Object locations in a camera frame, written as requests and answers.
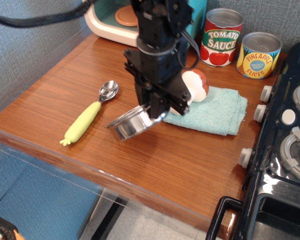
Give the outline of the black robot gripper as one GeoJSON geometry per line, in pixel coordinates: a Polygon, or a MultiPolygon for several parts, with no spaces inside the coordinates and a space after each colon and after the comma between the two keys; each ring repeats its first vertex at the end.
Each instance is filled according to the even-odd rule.
{"type": "Polygon", "coordinates": [[[125,69],[134,76],[138,104],[150,104],[150,117],[174,109],[180,115],[189,111],[191,94],[182,80],[182,68],[187,59],[188,43],[181,39],[164,48],[144,45],[138,50],[126,49],[125,69]]]}

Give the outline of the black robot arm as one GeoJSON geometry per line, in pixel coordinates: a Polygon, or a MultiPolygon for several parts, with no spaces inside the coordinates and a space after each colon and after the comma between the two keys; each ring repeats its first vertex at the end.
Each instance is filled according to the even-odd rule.
{"type": "Polygon", "coordinates": [[[191,94],[182,80],[193,9],[185,0],[132,0],[138,23],[137,49],[126,49],[125,69],[134,76],[139,105],[151,119],[170,108],[184,115],[191,94]]]}

